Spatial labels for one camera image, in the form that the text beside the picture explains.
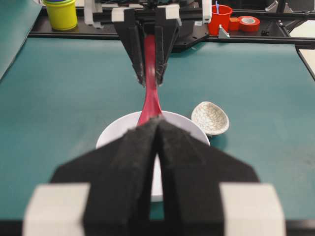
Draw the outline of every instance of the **white bowl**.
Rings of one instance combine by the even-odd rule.
[[[220,107],[212,102],[202,102],[195,107],[191,120],[207,135],[224,133],[230,126],[230,121]]]
[[[128,115],[125,115],[107,126],[104,131],[101,133],[98,141],[96,143],[96,148],[99,148],[111,141],[120,138],[123,136],[129,129],[134,128],[137,125],[141,112],[134,112]],[[171,124],[176,125],[179,128],[182,128],[190,134],[210,145],[209,139],[206,134],[195,125],[190,119],[181,116],[173,112],[162,111],[164,118]],[[154,164],[154,173],[153,173],[153,184],[151,192],[151,201],[159,202],[163,200],[163,191],[162,191],[162,182],[161,182],[161,169],[159,164],[159,159],[156,156]]]

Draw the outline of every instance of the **white panel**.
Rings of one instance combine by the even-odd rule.
[[[124,22],[124,11],[130,9],[129,7],[114,7],[112,9],[112,22]]]
[[[210,23],[212,17],[211,0],[202,0],[202,23]]]
[[[118,7],[118,4],[117,3],[104,3],[102,4],[102,7],[113,8],[113,7]]]
[[[179,5],[178,4],[170,4],[170,5],[162,5],[157,6],[158,8],[165,8],[166,19],[179,19]]]
[[[140,4],[135,4],[135,3],[129,4],[129,7],[131,7],[131,8],[143,8],[142,5],[140,5]]]
[[[300,26],[294,28],[290,33],[291,37],[315,37],[315,21],[306,21]]]
[[[75,0],[75,6],[84,6],[84,0]]]
[[[304,59],[310,66],[312,72],[315,74],[315,50],[313,49],[300,49]]]
[[[220,183],[225,236],[285,236],[282,207],[265,183]]]
[[[103,12],[102,4],[94,0],[85,0],[84,1],[84,23],[86,25],[93,25],[95,28],[103,28],[100,22],[93,21],[93,13]]]
[[[89,190],[89,183],[38,185],[25,212],[23,236],[84,236]]]

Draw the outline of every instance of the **blue straw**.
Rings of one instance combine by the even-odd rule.
[[[220,13],[219,13],[219,4],[218,4],[218,1],[216,1],[216,7],[217,7],[217,14],[220,14]]]

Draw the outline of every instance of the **yellow cup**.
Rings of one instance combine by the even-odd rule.
[[[55,4],[44,0],[51,27],[55,30],[70,30],[76,27],[77,13],[75,0],[66,0],[64,3]]]

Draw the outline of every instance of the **red cup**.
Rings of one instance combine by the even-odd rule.
[[[217,7],[212,5],[212,18],[208,24],[209,34],[217,36],[219,34],[219,25],[222,25],[226,32],[228,32],[228,24],[233,10],[229,6],[219,5],[219,14]]]

